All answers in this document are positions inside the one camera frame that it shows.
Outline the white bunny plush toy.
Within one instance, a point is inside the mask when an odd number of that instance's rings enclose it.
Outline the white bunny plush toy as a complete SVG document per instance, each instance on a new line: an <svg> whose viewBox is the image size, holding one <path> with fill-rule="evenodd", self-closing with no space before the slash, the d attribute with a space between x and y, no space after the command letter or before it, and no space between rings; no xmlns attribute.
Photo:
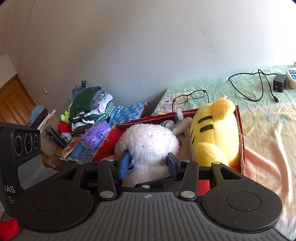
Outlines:
<svg viewBox="0 0 296 241"><path fill-rule="evenodd" d="M123 178L123 187L168 177L168 153L181 160L191 159L189 132L193 118L184 117L180 110L175 112L175 118L158 125L137 123L123 133L115 145L115 156L128 151L133 161L133 169Z"/></svg>

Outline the pink teddy bear plush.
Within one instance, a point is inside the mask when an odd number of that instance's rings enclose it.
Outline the pink teddy bear plush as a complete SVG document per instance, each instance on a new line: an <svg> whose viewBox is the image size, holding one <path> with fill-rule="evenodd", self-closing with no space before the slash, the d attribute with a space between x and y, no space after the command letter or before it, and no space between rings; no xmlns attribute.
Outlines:
<svg viewBox="0 0 296 241"><path fill-rule="evenodd" d="M110 156L107 156L107 157L105 157L105 158L102 158L102 159L100 160L100 162L101 162L101 161L104 161L104 160L107 160L107 161L109 161L109 162L113 162L113 161L116 160L116 157L115 157L114 155L110 155Z"/></svg>

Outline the red cardboard box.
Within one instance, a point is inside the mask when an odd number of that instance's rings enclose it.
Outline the red cardboard box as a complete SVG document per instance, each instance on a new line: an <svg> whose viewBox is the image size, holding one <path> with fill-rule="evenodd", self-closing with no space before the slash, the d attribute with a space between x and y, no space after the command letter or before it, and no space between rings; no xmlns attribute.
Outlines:
<svg viewBox="0 0 296 241"><path fill-rule="evenodd" d="M184 118L192 118L193 122L184 136L179 138L180 159L196 161L201 166L221 162L244 173L244 141L238 107L228 100L219 100L199 109L183 111L182 114ZM177 122L174 113L168 113L115 124L91 161L116 158L115 146L130 126L138 123L158 125L163 121Z"/></svg>

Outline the cardboard boxes on floor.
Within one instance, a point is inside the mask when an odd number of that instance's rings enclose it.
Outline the cardboard boxes on floor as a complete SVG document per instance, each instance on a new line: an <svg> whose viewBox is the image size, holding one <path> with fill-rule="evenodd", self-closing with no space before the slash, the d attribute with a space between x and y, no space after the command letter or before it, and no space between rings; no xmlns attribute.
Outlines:
<svg viewBox="0 0 296 241"><path fill-rule="evenodd" d="M45 128L50 125L56 131L56 133L60 134L57 129L57 126L60 123L60 117L54 114L47 121L41 134L42 163L47 168L56 167L65 163L65 161L60 159L62 155L62 148L60 148L54 139L45 131Z"/></svg>

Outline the purple tissue pack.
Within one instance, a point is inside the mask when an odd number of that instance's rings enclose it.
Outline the purple tissue pack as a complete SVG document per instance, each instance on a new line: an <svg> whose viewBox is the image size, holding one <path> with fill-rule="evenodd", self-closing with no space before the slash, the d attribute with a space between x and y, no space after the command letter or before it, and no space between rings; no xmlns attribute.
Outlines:
<svg viewBox="0 0 296 241"><path fill-rule="evenodd" d="M93 150L103 142L110 130L111 127L106 120L98 121L82 135L79 142L84 148Z"/></svg>

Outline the black cylindrical bottle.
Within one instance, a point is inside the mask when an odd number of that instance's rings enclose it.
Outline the black cylindrical bottle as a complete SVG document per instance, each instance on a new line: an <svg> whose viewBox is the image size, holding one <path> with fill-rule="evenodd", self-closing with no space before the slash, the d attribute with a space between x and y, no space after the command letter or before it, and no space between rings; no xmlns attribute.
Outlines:
<svg viewBox="0 0 296 241"><path fill-rule="evenodd" d="M67 146L66 142L59 136L59 134L52 128L51 125L48 125L45 128L45 131L60 148L64 149Z"/></svg>

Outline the colourful picture book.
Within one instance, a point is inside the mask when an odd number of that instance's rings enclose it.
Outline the colourful picture book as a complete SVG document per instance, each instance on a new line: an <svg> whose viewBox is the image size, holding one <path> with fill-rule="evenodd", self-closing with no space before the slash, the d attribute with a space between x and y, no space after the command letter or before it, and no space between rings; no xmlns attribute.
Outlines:
<svg viewBox="0 0 296 241"><path fill-rule="evenodd" d="M78 144L79 140L80 140L80 137L74 138L73 141L62 150L61 157L63 159L66 159L72 153L75 146Z"/></svg>

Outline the yellow tiger plush toy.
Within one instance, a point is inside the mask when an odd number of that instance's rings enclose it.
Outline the yellow tiger plush toy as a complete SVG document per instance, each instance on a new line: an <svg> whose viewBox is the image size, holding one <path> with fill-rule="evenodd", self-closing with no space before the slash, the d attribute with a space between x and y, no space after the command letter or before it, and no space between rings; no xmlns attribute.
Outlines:
<svg viewBox="0 0 296 241"><path fill-rule="evenodd" d="M240 165L240 135L232 101L221 98L203 105L190 126L192 158L210 167L221 162L229 167Z"/></svg>

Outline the blue floral cloth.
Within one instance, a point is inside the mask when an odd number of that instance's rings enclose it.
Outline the blue floral cloth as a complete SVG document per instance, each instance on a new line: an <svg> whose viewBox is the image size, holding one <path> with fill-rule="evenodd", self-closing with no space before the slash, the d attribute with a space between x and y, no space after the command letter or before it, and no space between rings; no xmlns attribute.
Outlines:
<svg viewBox="0 0 296 241"><path fill-rule="evenodd" d="M150 105L151 103L146 101L129 106L118 106L110 116L109 125L114 126L116 124L137 120L142 116L145 108Z"/></svg>

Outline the red white plush toy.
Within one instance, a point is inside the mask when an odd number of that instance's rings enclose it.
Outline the red white plush toy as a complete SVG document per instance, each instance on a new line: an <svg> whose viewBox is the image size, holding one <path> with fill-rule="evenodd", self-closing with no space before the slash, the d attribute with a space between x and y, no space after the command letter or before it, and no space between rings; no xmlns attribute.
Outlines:
<svg viewBox="0 0 296 241"><path fill-rule="evenodd" d="M61 133L61 137L64 141L66 141L66 142L72 141L73 132L72 132L70 124L62 122L62 123L58 124L57 128L58 128L58 131Z"/></svg>

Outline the wooden door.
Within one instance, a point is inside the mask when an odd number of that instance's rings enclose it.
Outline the wooden door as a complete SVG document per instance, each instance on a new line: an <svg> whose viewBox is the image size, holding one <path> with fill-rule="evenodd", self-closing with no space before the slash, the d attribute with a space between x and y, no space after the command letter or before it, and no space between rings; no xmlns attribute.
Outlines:
<svg viewBox="0 0 296 241"><path fill-rule="evenodd" d="M1 122L27 126L37 105L17 74L1 87L0 104Z"/></svg>

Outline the neon green plush toy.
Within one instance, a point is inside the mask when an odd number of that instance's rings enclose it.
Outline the neon green plush toy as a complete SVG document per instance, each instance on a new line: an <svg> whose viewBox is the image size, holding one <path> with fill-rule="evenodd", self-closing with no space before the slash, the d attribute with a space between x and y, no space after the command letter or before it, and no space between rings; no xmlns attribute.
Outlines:
<svg viewBox="0 0 296 241"><path fill-rule="evenodd" d="M70 117L70 109L71 109L72 103L70 103L70 105L68 106L67 110L64 112L64 114L62 114L60 116L60 119L62 122L66 123L66 124L70 124L71 122L69 121L69 117Z"/></svg>

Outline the red cloth at corner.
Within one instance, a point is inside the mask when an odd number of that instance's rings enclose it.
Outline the red cloth at corner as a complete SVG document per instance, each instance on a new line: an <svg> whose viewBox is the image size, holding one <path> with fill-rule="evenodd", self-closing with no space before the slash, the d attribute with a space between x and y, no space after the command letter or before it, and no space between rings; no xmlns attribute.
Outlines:
<svg viewBox="0 0 296 241"><path fill-rule="evenodd" d="M9 241L22 231L18 221L12 218L8 221L1 221L0 224L0 240Z"/></svg>

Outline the pile of folded clothes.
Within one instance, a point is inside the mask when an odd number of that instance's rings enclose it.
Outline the pile of folded clothes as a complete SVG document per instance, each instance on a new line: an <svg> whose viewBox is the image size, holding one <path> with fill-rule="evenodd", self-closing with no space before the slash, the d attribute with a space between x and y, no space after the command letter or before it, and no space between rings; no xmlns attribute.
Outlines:
<svg viewBox="0 0 296 241"><path fill-rule="evenodd" d="M89 87L85 80L72 91L67 121L74 133L83 133L95 123L106 121L114 112L113 96L100 86Z"/></svg>

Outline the floral bed sheet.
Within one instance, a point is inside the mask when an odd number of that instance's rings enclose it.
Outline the floral bed sheet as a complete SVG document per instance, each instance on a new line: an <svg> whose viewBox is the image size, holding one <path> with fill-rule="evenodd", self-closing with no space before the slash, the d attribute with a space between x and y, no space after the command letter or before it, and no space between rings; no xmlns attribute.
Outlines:
<svg viewBox="0 0 296 241"><path fill-rule="evenodd" d="M203 79L168 88L154 114L172 112L174 98L194 90L207 91L210 102L225 95L239 109L245 143L245 174L273 190L282 200L283 211L276 229L295 240L295 90L273 90L273 78L287 66L243 74ZM189 110L206 104L207 97L189 99L174 108Z"/></svg>

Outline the black charger adapter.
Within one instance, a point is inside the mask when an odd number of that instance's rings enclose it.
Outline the black charger adapter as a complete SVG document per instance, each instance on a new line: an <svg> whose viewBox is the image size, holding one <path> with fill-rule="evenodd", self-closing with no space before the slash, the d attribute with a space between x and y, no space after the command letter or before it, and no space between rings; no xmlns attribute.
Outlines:
<svg viewBox="0 0 296 241"><path fill-rule="evenodd" d="M286 84L286 75L284 74L276 74L273 78L273 90L276 92L283 92Z"/></svg>

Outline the white power strip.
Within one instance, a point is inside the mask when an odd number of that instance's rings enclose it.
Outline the white power strip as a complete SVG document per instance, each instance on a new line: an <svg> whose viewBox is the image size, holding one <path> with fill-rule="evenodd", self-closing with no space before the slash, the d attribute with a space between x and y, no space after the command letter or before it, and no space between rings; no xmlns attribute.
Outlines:
<svg viewBox="0 0 296 241"><path fill-rule="evenodd" d="M285 74L287 79L287 85L291 89L296 89L296 68L286 70Z"/></svg>

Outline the black frame eyeglasses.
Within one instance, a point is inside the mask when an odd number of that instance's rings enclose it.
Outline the black frame eyeglasses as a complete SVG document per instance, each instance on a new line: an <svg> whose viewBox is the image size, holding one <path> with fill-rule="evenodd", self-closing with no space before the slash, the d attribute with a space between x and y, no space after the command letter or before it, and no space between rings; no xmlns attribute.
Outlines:
<svg viewBox="0 0 296 241"><path fill-rule="evenodd" d="M185 104L186 102L188 102L189 99L201 99L205 96L207 97L207 101L209 103L210 99L209 99L208 93L204 89L198 89L198 90L194 90L193 92L191 92L189 94L179 95L173 99L172 105L171 105L171 110L172 110L172 112L174 112L176 110L176 108L174 108L174 104L182 105L182 104Z"/></svg>

